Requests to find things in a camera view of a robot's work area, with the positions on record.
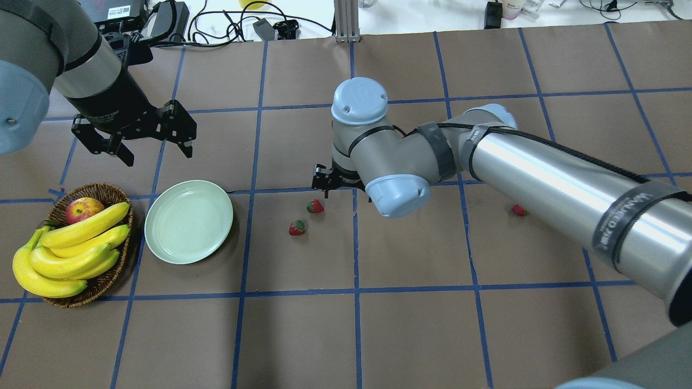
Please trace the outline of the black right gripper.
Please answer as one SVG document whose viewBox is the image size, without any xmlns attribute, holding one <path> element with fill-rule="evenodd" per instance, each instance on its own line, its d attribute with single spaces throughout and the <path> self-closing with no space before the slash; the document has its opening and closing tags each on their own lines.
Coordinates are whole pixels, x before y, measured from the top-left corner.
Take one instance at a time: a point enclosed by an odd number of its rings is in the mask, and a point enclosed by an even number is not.
<svg viewBox="0 0 692 389">
<path fill-rule="evenodd" d="M 365 184 L 358 172 L 348 170 L 332 162 L 331 168 L 315 165 L 311 189 L 321 191 L 324 199 L 329 198 L 329 192 L 342 187 L 356 188 L 365 192 Z"/>
</svg>

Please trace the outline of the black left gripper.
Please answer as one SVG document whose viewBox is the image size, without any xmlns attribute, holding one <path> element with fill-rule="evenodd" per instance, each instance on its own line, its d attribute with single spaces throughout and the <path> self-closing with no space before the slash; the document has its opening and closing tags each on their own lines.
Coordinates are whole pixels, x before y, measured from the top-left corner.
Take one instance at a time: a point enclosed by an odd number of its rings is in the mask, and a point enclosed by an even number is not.
<svg viewBox="0 0 692 389">
<path fill-rule="evenodd" d="M 72 119 L 72 134 L 94 155 L 106 153 L 132 167 L 134 154 L 123 142 L 153 138 L 176 144 L 192 158 L 196 121 L 177 99 L 154 106 L 127 70 L 100 92 L 83 97 L 66 92 L 65 98 L 78 113 Z"/>
</svg>

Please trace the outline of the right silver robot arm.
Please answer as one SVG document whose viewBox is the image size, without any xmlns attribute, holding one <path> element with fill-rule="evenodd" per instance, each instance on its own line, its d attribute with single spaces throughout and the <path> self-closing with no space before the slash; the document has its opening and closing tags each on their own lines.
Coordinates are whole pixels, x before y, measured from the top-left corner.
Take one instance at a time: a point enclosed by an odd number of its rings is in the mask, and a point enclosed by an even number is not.
<svg viewBox="0 0 692 389">
<path fill-rule="evenodd" d="M 311 187 L 363 190 L 388 218 L 423 207 L 432 184 L 462 171 L 664 301 L 669 335 L 563 388 L 690 388 L 690 193 L 517 129 L 485 104 L 402 135 L 377 81 L 353 77 L 334 92 L 331 167 Z"/>
</svg>

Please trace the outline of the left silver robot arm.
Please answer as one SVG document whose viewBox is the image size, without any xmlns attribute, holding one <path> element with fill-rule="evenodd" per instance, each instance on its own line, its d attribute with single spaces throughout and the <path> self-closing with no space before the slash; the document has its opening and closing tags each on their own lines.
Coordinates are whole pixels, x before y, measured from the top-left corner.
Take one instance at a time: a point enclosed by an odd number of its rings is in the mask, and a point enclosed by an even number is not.
<svg viewBox="0 0 692 389">
<path fill-rule="evenodd" d="M 2 1 L 1 153 L 32 143 L 56 88 L 77 109 L 71 131 L 91 153 L 128 166 L 127 140 L 153 138 L 193 155 L 197 123 L 175 100 L 150 103 L 129 66 L 152 59 L 146 40 L 102 34 L 77 1 Z"/>
</svg>

